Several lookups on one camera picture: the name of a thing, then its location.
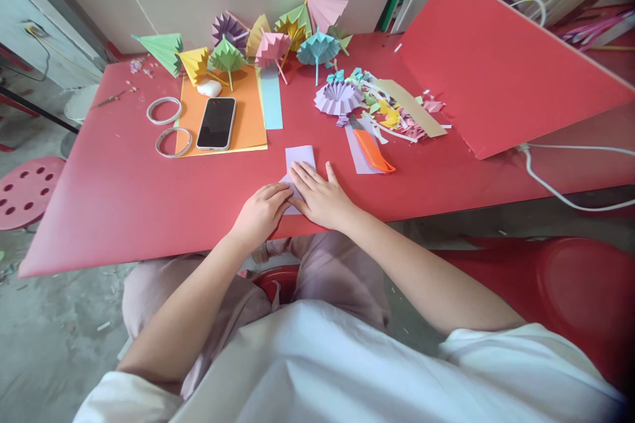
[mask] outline smartphone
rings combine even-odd
[[[198,131],[196,146],[200,150],[227,150],[232,141],[236,99],[210,98]]]

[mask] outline white shirt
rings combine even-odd
[[[425,356],[322,301],[244,326],[185,403],[108,372],[75,422],[597,422],[623,404],[540,324],[456,330]]]

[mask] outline hand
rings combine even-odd
[[[243,205],[230,235],[250,252],[266,241],[278,226],[280,217],[291,205],[286,201],[293,190],[288,183],[265,185]]]
[[[342,231],[348,217],[360,210],[337,183],[330,162],[326,162],[328,182],[307,162],[293,162],[289,173],[304,199],[290,198],[289,203],[314,223]]]

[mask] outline orange paper sheet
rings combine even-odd
[[[221,73],[221,79],[225,80],[226,78],[222,76],[227,76],[227,73]],[[244,67],[234,72],[233,89],[234,91],[231,92],[229,87],[223,86],[223,91],[220,95],[236,99],[236,117],[233,123],[230,148],[227,151],[202,151],[196,147],[196,139],[198,138],[198,130],[200,129],[200,123],[203,120],[205,106],[209,98],[200,94],[196,87],[192,86],[192,83],[187,80],[187,77],[183,77],[183,90],[181,92],[183,114],[176,125],[192,133],[192,147],[183,157],[267,148],[267,132],[265,131],[265,120],[263,118],[255,69]],[[187,134],[179,132],[175,150],[183,150],[187,144],[187,139]]]

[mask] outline red board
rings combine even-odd
[[[411,94],[421,85],[395,47],[401,36],[355,35],[350,57],[357,66],[394,79]],[[245,200],[286,173],[285,147],[311,144],[317,169],[333,163],[351,199],[382,221],[457,212],[549,196],[525,170],[520,153],[477,160],[455,130],[410,144],[388,137],[382,154],[397,168],[388,176],[358,175],[346,133],[337,118],[315,108],[315,67],[291,61],[280,84],[284,129],[267,131],[269,149],[166,159],[155,150],[160,133],[146,109],[164,96],[179,97],[181,78],[163,68],[149,79],[130,74],[127,63],[106,68],[95,103],[126,89],[138,90],[90,111],[60,181],[22,262],[20,277],[211,249],[234,223]],[[320,84],[332,69],[321,67]],[[173,110],[157,111],[169,117]],[[440,114],[434,114],[445,124]],[[608,145],[635,149],[635,107],[611,110],[545,137],[545,143]],[[623,154],[536,149],[534,169],[558,190],[570,193],[635,182],[633,158]],[[322,231],[301,215],[285,216],[274,237]]]
[[[478,159],[635,99],[633,86],[501,0],[428,0],[399,54]]]

